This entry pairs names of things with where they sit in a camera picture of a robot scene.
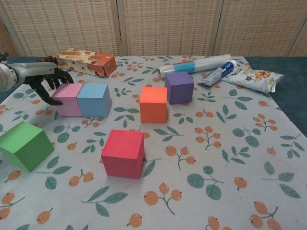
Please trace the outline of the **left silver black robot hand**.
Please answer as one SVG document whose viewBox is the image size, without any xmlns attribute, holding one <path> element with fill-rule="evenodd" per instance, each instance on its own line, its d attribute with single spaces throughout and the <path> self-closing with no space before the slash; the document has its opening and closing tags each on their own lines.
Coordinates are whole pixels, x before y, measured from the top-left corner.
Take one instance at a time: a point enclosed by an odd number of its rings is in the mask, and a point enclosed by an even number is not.
<svg viewBox="0 0 307 230">
<path fill-rule="evenodd" d="M 53 99 L 42 85 L 46 81 L 51 89 L 57 89 L 61 83 L 74 83 L 70 74 L 52 62 L 14 63 L 9 67 L 14 70 L 18 83 L 29 85 L 41 99 L 49 105 L 62 105 Z"/>
</svg>

